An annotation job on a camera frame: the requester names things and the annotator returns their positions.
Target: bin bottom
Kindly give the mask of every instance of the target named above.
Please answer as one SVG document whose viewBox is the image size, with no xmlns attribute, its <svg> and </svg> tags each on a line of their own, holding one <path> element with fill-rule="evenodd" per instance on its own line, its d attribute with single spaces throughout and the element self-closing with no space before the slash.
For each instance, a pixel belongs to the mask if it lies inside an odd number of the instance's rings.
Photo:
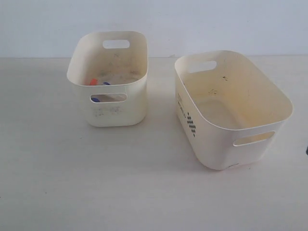
<svg viewBox="0 0 308 231">
<path fill-rule="evenodd" d="M 221 128 L 242 129 L 246 127 L 244 119 L 219 97 L 195 99 L 194 103 L 205 119 Z"/>
</svg>

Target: white wall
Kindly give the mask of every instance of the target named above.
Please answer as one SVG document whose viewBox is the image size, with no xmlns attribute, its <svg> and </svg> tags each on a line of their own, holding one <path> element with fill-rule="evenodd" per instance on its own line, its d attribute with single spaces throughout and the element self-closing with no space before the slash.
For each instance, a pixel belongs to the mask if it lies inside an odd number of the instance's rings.
<svg viewBox="0 0 308 231">
<path fill-rule="evenodd" d="M 307 0 L 0 0 L 0 57 L 70 57 L 91 31 L 145 34 L 151 57 L 308 53 Z"/>
</svg>

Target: blue object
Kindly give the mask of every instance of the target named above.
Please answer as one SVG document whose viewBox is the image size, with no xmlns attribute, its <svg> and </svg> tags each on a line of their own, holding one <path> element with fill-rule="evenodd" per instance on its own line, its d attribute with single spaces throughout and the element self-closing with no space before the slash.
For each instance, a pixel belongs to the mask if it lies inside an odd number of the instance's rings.
<svg viewBox="0 0 308 231">
<path fill-rule="evenodd" d="M 93 101 L 93 102 L 96 102 L 96 103 L 99 103 L 100 102 L 100 100 L 99 99 L 97 99 L 97 98 L 91 98 L 91 100 Z"/>
</svg>

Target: checkered pattern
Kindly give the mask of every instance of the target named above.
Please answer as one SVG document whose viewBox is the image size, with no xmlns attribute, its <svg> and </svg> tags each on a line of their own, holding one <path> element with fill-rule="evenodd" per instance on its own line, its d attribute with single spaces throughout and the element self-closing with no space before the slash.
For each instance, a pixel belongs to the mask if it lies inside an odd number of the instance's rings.
<svg viewBox="0 0 308 231">
<path fill-rule="evenodd" d="M 188 124 L 189 128 L 192 130 L 193 136 L 195 137 L 195 134 L 196 134 L 196 126 L 195 126 L 195 124 L 193 123 L 193 120 L 192 120 L 191 116 L 189 115 L 189 113 L 187 113 L 187 124 Z"/>
</svg>

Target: white plastic basket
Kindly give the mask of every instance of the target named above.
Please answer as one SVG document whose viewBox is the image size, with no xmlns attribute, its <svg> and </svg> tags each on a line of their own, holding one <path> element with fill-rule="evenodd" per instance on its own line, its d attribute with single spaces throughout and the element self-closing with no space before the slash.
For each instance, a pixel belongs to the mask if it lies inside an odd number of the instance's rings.
<svg viewBox="0 0 308 231">
<path fill-rule="evenodd" d="M 209 168 L 259 160 L 292 114 L 291 101 L 241 54 L 185 56 L 175 69 L 177 115 L 197 158 Z"/>
<path fill-rule="evenodd" d="M 139 123 L 146 115 L 147 72 L 144 35 L 130 31 L 96 32 L 79 41 L 67 78 L 91 125 L 128 126 Z M 93 79 L 108 79 L 111 85 L 89 86 Z"/>
</svg>

